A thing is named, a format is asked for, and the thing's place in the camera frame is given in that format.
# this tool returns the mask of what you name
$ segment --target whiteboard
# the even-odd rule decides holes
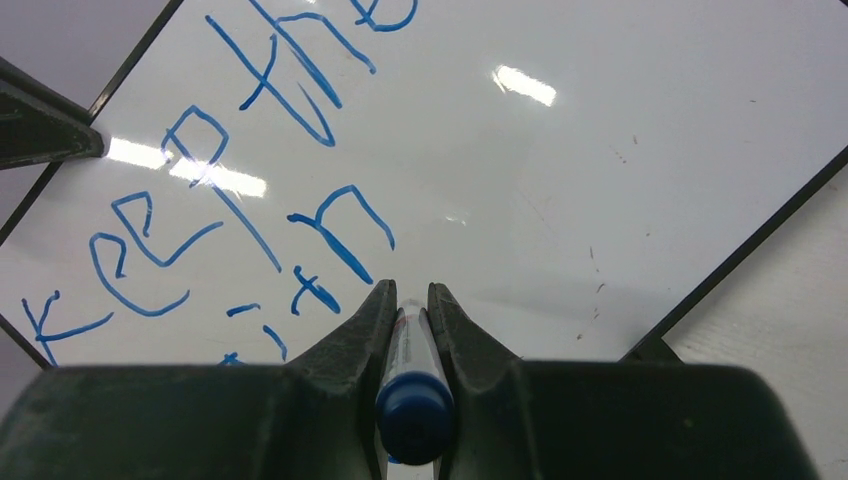
[[[0,312],[58,365],[279,363],[438,281],[518,355],[617,360],[845,147],[846,27],[185,0],[0,247]]]

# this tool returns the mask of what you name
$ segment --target blue marker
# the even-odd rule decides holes
[[[453,439],[453,396],[420,302],[398,310],[376,409],[383,446],[400,463],[432,462]]]

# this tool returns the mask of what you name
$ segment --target clamp jaw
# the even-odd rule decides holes
[[[446,286],[427,306],[458,416],[434,478],[816,478],[750,372],[524,361]],[[383,280],[283,367],[45,371],[0,426],[0,478],[385,478],[374,402],[396,312]]]

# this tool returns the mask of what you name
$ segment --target blue cap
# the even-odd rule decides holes
[[[447,386],[426,373],[393,378],[377,397],[383,447],[401,463],[424,465],[453,439],[453,401]]]

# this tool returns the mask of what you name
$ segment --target black frame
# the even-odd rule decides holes
[[[843,5],[848,7],[848,0],[840,0]],[[153,25],[145,32],[144,36],[141,37],[141,40],[138,42],[138,45],[133,48],[132,53],[127,59],[121,64],[121,67],[115,73],[115,76],[112,77],[112,80],[106,85],[106,88],[94,101],[94,104],[91,108],[88,109],[87,113],[87,124],[91,124],[94,122],[94,119],[112,97],[112,94],[121,86],[124,79],[129,75],[130,71],[135,67],[135,64],[141,59],[144,53],[147,51],[148,47],[153,43],[156,37],[159,35],[159,32],[162,31],[162,28],[165,27],[165,24],[171,19],[174,15],[174,12],[177,11],[177,8],[183,3],[183,0],[170,0],[168,4],[165,6],[164,10],[156,17],[156,20],[153,22]],[[827,184],[837,173],[839,173],[842,168],[848,164],[848,145],[842,149],[828,164],[822,168],[819,173],[813,176],[800,190],[798,190],[792,197],[780,207],[777,212],[775,212],[765,223],[763,223],[760,228],[758,228],[747,240],[742,242],[733,253],[730,254],[727,259],[725,259],[721,265],[719,265],[712,273],[707,275],[701,283],[696,286],[692,292],[690,292],[680,303],[677,304],[665,317],[663,317],[659,323],[657,323],[654,328],[648,331],[642,339],[630,349],[630,351],[624,355],[624,357],[631,356],[639,350],[643,345],[655,342],[657,340],[661,340],[662,336],[668,333],[674,325],[677,324],[687,313],[689,313],[695,305],[698,304],[705,296],[707,296],[713,288],[715,288],[725,277],[727,277],[730,272],[732,272],[736,267],[738,267],[743,260],[745,260],[748,255],[750,255],[757,247],[759,247],[772,233],[774,233],[778,227],[780,227],[783,222],[785,222],[789,217],[792,216],[802,205],[804,205],[807,200],[809,200],[816,192],[818,192],[822,187]],[[47,168],[44,170],[44,173],[38,177],[38,180],[32,186],[29,192],[27,192],[24,199],[21,201],[20,205],[15,209],[12,213],[12,216],[9,217],[9,220],[0,228],[0,246],[5,243],[6,238],[9,237],[9,234],[12,233],[12,230],[17,226],[18,222],[26,214],[29,207],[35,202],[38,196],[41,194],[41,191],[44,190],[44,187],[47,186],[47,183],[53,178],[53,175],[56,174],[56,171],[59,170],[59,167],[62,166],[61,162],[50,163]],[[32,357],[33,361],[38,364],[43,369],[53,368],[53,366],[44,358],[43,355],[32,345],[29,341],[27,341],[24,336],[18,332],[12,325],[3,317],[2,313],[0,313],[0,328],[3,329],[14,341],[18,344],[30,357]]]

